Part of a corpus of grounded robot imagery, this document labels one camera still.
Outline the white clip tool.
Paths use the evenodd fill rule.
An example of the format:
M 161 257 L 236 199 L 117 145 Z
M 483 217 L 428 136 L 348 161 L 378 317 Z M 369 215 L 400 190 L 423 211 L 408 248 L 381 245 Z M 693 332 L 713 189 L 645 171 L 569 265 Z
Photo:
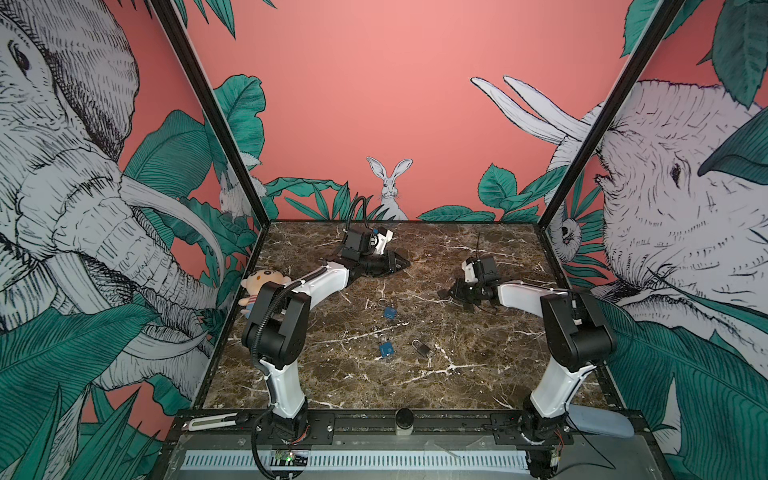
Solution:
M 232 427 L 237 424 L 237 413 L 225 413 L 192 418 L 186 421 L 182 430 L 187 432 L 206 431 L 224 427 Z

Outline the black mounting rail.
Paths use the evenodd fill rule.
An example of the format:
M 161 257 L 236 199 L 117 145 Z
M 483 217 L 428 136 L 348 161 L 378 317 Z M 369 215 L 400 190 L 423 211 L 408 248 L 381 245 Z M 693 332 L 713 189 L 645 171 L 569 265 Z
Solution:
M 196 417 L 237 413 L 237 424 L 206 431 L 216 433 L 243 433 L 253 437 L 259 445 L 331 445 L 347 435 L 397 435 L 395 432 L 394 409 L 309 409 L 309 432 L 306 437 L 294 444 L 283 442 L 267 422 L 267 412 L 259 409 L 246 410 L 184 410 L 176 417 L 174 428 L 180 431 L 183 424 Z M 421 436 L 490 436 L 495 444 L 513 446 L 518 449 L 544 449 L 561 445 L 570 445 L 578 431 L 567 418 L 563 428 L 557 430 L 548 441 L 532 444 L 520 434 L 519 420 L 522 410 L 419 410 L 411 409 L 415 415 L 411 435 Z M 640 431 L 641 421 L 638 415 L 620 411 L 632 423 L 635 434 Z

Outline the plush doll striped shirt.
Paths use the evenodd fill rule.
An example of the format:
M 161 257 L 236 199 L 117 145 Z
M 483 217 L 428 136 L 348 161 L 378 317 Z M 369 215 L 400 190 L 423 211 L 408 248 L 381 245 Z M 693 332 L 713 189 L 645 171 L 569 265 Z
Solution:
M 262 286 L 268 282 L 288 285 L 291 283 L 291 278 L 274 269 L 262 269 L 242 280 L 241 286 L 246 293 L 238 300 L 238 305 L 241 307 L 240 313 L 245 318 L 250 315 Z

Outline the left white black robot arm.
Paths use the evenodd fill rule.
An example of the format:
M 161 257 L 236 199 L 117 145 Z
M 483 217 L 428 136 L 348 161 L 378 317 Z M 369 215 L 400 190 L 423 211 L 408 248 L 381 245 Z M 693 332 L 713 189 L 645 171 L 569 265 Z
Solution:
M 246 317 L 241 343 L 264 374 L 271 408 L 267 422 L 283 442 L 297 443 L 310 429 L 298 373 L 310 311 L 360 277 L 406 269 L 410 262 L 387 247 L 392 238 L 388 228 L 353 225 L 346 229 L 339 253 L 310 273 L 292 280 L 267 269 L 241 282 L 248 292 L 239 301 Z

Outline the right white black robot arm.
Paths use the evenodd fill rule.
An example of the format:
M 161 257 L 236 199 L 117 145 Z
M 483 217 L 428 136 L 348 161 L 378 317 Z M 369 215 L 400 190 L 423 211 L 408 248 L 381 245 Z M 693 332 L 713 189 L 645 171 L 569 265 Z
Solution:
M 463 275 L 439 291 L 440 298 L 453 299 L 468 312 L 487 301 L 543 321 L 550 359 L 519 420 L 526 441 L 542 444 L 566 424 L 568 408 L 586 377 L 616 350 L 612 329 L 595 297 L 586 291 L 504 281 L 491 256 L 469 258 L 461 268 Z

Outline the grey blue pad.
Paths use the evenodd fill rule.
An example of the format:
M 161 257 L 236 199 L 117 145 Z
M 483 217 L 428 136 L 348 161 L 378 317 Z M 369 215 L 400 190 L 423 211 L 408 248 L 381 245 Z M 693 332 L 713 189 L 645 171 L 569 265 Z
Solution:
M 588 406 L 568 405 L 564 412 L 580 432 L 598 436 L 627 439 L 635 434 L 630 420 L 623 414 Z

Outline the black knob on rail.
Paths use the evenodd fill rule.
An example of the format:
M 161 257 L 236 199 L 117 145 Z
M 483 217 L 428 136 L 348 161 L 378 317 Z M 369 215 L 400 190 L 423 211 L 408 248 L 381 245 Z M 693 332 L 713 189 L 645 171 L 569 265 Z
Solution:
M 395 432 L 398 436 L 411 435 L 414 428 L 415 415 L 410 408 L 400 408 L 395 412 Z

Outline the white vented strip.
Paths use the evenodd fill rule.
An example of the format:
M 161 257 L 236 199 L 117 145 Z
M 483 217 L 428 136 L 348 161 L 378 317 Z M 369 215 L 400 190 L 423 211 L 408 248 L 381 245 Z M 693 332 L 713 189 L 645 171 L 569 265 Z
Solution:
M 264 468 L 288 471 L 489 471 L 527 473 L 523 451 L 419 450 L 278 450 L 260 454 Z M 244 450 L 189 450 L 183 471 L 257 471 L 253 454 Z

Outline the black padlock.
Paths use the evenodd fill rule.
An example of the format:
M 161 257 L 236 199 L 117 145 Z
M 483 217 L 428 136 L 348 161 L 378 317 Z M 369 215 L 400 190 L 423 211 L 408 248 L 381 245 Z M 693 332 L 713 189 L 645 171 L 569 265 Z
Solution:
M 429 359 L 433 355 L 432 349 L 427 344 L 423 343 L 418 339 L 414 339 L 411 342 L 411 345 L 416 351 L 416 353 L 423 358 Z

